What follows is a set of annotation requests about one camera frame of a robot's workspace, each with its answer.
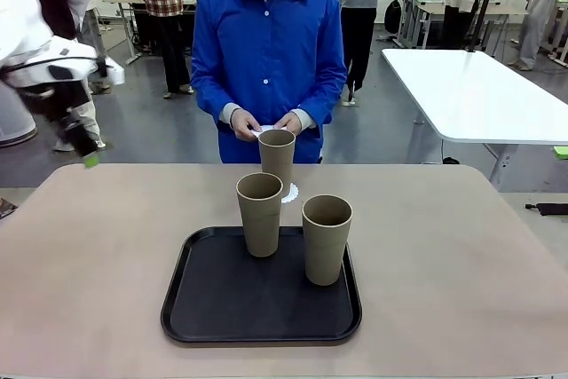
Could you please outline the person's right hand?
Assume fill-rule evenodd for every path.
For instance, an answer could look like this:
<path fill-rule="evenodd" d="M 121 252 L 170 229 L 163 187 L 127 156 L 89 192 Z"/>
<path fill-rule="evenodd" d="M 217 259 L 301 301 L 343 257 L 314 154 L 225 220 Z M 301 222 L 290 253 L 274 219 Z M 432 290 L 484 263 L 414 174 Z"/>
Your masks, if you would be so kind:
<path fill-rule="evenodd" d="M 257 133 L 262 128 L 255 117 L 247 110 L 236 108 L 231 115 L 231 126 L 235 137 L 245 142 L 257 140 Z"/>

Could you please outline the person's left hand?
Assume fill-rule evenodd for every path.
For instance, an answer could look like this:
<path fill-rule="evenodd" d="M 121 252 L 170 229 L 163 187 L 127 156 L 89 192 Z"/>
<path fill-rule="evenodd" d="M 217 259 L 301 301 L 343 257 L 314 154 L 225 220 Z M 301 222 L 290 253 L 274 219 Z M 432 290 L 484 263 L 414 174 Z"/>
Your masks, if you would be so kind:
<path fill-rule="evenodd" d="M 274 124 L 274 128 L 288 130 L 297 136 L 302 132 L 303 125 L 295 112 L 288 112 Z"/>

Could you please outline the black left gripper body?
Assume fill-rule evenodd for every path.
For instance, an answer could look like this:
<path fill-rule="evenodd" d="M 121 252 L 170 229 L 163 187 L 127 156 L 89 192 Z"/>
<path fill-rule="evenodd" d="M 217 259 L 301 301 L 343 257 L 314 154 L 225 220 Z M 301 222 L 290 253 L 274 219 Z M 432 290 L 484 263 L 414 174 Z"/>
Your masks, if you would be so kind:
<path fill-rule="evenodd" d="M 80 118 L 72 107 L 54 101 L 43 103 L 43 115 L 64 140 L 85 140 L 89 137 Z"/>

